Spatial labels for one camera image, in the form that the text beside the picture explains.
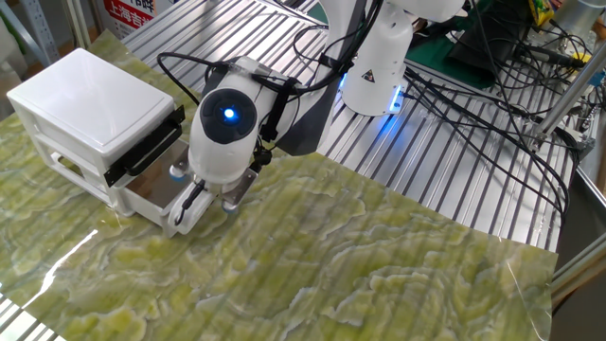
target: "sticker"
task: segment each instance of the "sticker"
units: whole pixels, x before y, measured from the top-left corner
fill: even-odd
[[[362,78],[370,82],[375,82],[375,75],[373,75],[372,70],[368,70],[368,72],[362,75]]]

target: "green marbled mat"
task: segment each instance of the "green marbled mat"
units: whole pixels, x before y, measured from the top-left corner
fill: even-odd
[[[111,35],[101,58],[177,97]],[[118,217],[0,123],[0,292],[67,340],[546,340],[557,256],[313,154],[187,236]]]

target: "white drawer unit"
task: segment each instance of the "white drawer unit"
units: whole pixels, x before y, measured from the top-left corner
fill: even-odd
[[[8,97],[48,167],[118,213],[167,229],[172,199],[187,186],[174,182],[160,195],[150,185],[170,181],[162,165],[187,148],[178,141],[185,113],[170,95],[77,49]]]

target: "red sign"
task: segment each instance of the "red sign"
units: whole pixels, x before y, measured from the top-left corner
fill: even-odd
[[[130,27],[140,28],[153,19],[148,13],[128,6],[120,0],[104,0],[104,3],[105,9],[107,9],[113,18]]]

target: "metal slatted table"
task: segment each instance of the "metal slatted table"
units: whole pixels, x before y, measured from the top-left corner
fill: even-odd
[[[305,82],[312,78],[314,65],[297,58],[292,42],[297,31],[307,25],[310,23],[271,2],[186,1],[161,14],[124,43],[158,71],[155,57],[162,51],[211,61],[246,55]],[[326,37],[324,31],[311,31],[298,47],[304,54],[317,57]],[[203,66],[175,60],[167,60],[167,66],[186,85],[197,91],[203,89]],[[413,63],[411,67],[426,71],[432,81],[444,82],[438,73]],[[504,78],[506,85],[526,80],[515,67],[509,74]],[[549,108],[557,99],[540,85],[512,91],[508,97],[511,103],[530,111]],[[488,101],[466,96],[455,96],[454,100],[498,127],[513,131],[508,115]],[[445,104],[436,104],[450,119],[469,123]],[[528,133],[527,122],[520,120],[517,124]],[[527,154],[494,133],[464,126],[460,129],[503,168],[555,200],[555,193]],[[419,101],[408,99],[398,115],[365,117],[351,112],[338,97],[330,136],[319,152],[471,228],[556,250],[560,214],[480,157],[448,123],[429,113]],[[566,183],[570,182],[574,170],[566,148],[544,144],[538,155]]]

